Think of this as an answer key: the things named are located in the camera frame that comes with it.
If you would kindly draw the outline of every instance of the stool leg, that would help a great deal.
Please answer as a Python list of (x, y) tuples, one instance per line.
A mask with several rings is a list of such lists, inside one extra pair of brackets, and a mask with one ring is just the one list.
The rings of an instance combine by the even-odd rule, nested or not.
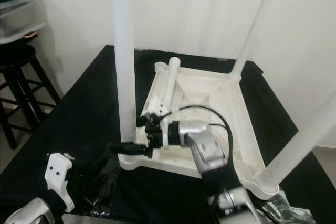
[(8, 86), (19, 105), (20, 109), (22, 110), (23, 115), (25, 116), (27, 123), (29, 124), (30, 128), (32, 130), (35, 130), (38, 126), (37, 120), (30, 109), (30, 106), (25, 98), (25, 95), (22, 92), (22, 89), (19, 85), (19, 83), (16, 80), (15, 74), (3, 72), (3, 76), (6, 79), (6, 82), (8, 83)]
[(6, 112), (1, 102), (0, 102), (0, 124), (1, 124), (2, 129), (4, 130), (4, 133), (5, 133), (5, 136), (7, 138), (7, 142), (10, 148), (15, 149), (17, 147), (17, 143), (15, 141), (13, 131), (9, 125)]
[(56, 92), (54, 86), (51, 84), (48, 76), (44, 72), (42, 66), (38, 62), (37, 58), (35, 57), (33, 60), (30, 61), (31, 66), (35, 70), (37, 76), (40, 78), (41, 82), (45, 85), (47, 91), (49, 92), (51, 98), (54, 100), (56, 104), (58, 104), (61, 100), (58, 93)]
[[(26, 80), (26, 77), (23, 74), (21, 69), (17, 69), (16, 77), (17, 77), (17, 80), (19, 81), (23, 91), (25, 92), (25, 94), (28, 94), (29, 91), (30, 91), (30, 86), (29, 86), (29, 84)], [(31, 103), (31, 106), (35, 110), (35, 113), (36, 113), (37, 117), (40, 119), (40, 121), (42, 121), (44, 118), (46, 118), (46, 115), (43, 113), (40, 106), (38, 105), (37, 100), (36, 100), (33, 93), (28, 95), (28, 101)]]

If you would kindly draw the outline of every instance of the black tablecloth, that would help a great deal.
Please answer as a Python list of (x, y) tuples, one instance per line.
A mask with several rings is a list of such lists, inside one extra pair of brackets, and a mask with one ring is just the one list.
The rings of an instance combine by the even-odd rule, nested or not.
[[(173, 54), (135, 53), (136, 107), (139, 114), (155, 76), (154, 63), (181, 59), (182, 67), (230, 72), (233, 60)], [(297, 132), (292, 120), (253, 62), (247, 62), (241, 90), (259, 148), (268, 164)], [(120, 140), (114, 48), (105, 46), (39, 129), (0, 175), (0, 206), (22, 207), (46, 189), (47, 154), (70, 153), (78, 168), (95, 161), (109, 142)], [(281, 183), (292, 206), (309, 208), (317, 223), (334, 223), (336, 190), (310, 153)], [(200, 223), (207, 218), (206, 199), (196, 178), (145, 167), (121, 170), (112, 217), (134, 222)]]

